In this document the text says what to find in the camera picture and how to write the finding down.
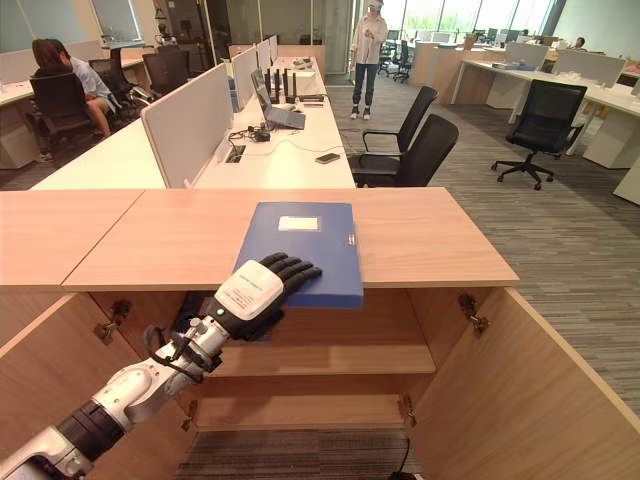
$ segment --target desk partition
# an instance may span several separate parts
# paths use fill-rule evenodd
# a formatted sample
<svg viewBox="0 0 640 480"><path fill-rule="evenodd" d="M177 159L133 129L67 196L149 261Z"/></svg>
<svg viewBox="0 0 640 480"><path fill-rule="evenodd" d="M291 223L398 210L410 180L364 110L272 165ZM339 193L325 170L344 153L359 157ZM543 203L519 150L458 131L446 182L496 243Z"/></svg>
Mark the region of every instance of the desk partition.
<svg viewBox="0 0 640 480"><path fill-rule="evenodd" d="M274 64L278 60L278 37L272 35L269 37L269 50L271 54L271 64Z"/></svg>
<svg viewBox="0 0 640 480"><path fill-rule="evenodd" d="M251 47L231 59L233 65L233 78L236 82L238 94L238 107L242 110L253 96L251 73L258 68L256 59L256 47Z"/></svg>
<svg viewBox="0 0 640 480"><path fill-rule="evenodd" d="M553 73L577 72L582 78L596 80L607 87L613 87L620 77L624 64L623 58L576 50L559 50Z"/></svg>
<svg viewBox="0 0 640 480"><path fill-rule="evenodd" d="M529 65L540 70L547 56L549 47L543 45L529 45L527 43L509 42L505 47L507 62L519 62L524 60Z"/></svg>
<svg viewBox="0 0 640 480"><path fill-rule="evenodd" d="M142 123L166 186L192 185L213 157L232 121L224 64L145 108Z"/></svg>
<svg viewBox="0 0 640 480"><path fill-rule="evenodd" d="M269 40L263 40L257 46L258 48L258 66L263 72L271 67L271 45Z"/></svg>

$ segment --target cabinet door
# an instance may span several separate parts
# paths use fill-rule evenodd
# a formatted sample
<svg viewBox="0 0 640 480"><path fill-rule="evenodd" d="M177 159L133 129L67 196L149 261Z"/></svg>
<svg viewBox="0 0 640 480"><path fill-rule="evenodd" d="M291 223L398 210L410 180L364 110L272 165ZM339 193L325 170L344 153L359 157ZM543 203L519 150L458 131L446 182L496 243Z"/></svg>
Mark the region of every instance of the cabinet door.
<svg viewBox="0 0 640 480"><path fill-rule="evenodd" d="M88 295L66 295L0 348L0 458L140 361L118 332L108 346L93 334L106 321ZM185 419L175 402L165 405L98 459L91 478L171 478L195 435L180 429Z"/></svg>
<svg viewBox="0 0 640 480"><path fill-rule="evenodd" d="M409 428L436 479L640 478L640 420L513 289L494 289Z"/></svg>

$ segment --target standing woman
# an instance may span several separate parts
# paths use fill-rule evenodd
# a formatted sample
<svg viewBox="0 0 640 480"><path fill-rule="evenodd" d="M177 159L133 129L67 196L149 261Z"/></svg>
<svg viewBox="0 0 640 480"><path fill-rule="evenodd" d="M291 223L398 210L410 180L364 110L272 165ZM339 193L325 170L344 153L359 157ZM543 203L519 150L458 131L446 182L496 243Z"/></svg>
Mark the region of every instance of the standing woman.
<svg viewBox="0 0 640 480"><path fill-rule="evenodd" d="M362 83L364 74L367 73L367 91L364 95L365 120L371 118L371 103L373 102L373 84L378 73L380 61L380 46L387 39L387 22L380 16L383 5L382 0L369 0L369 12L356 27L351 44L351 69L356 68L356 84L353 89L353 109L351 119L358 118L360 110L360 98L362 96Z"/></svg>

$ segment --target white sneakers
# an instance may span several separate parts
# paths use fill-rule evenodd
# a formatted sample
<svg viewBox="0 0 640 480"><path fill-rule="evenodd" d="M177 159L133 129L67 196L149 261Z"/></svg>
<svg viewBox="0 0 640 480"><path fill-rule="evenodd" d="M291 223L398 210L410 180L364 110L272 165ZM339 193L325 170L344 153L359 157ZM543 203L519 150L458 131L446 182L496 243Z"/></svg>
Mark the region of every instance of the white sneakers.
<svg viewBox="0 0 640 480"><path fill-rule="evenodd" d="M351 120L355 120L356 118L358 118L359 114L360 114L360 111L358 110L358 106L354 105L353 108L351 109L351 116L350 116ZM364 120L371 119L371 107L369 106L365 107L362 118Z"/></svg>

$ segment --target power cord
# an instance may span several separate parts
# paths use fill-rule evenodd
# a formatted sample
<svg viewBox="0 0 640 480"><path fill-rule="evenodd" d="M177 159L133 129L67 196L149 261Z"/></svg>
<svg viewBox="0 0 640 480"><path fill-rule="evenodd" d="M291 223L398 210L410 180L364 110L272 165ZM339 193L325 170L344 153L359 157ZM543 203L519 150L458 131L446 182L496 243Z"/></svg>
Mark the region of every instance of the power cord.
<svg viewBox="0 0 640 480"><path fill-rule="evenodd" d="M228 139L228 140L229 140L229 143L231 143L231 146L233 147L234 146L233 142L230 139ZM238 155L236 153L229 160L234 160L237 157L268 157L268 156L273 155L275 153L275 151L278 149L278 147L280 147L280 145L282 145L283 143L289 143L289 144L293 145L295 148L297 148L299 150L304 150L305 152L311 152L311 153L326 153L326 152L328 152L330 150L335 150L336 148L343 148L343 145L336 145L335 147L325 148L324 150L313 150L311 148L305 148L305 147L301 147L300 145L296 145L291 140L284 138L284 139L280 140L278 143L276 143L275 147L273 147L273 149L271 151L269 151L269 152L265 152L265 153L243 153L242 155Z"/></svg>
<svg viewBox="0 0 640 480"><path fill-rule="evenodd" d="M405 464L407 463L407 458L409 457L409 450L411 449L411 439L407 437L407 449L404 452L404 458L402 459L402 463L400 464L400 468L396 472L393 472L389 475L388 480L415 480L417 477L412 473L405 473L402 471Z"/></svg>

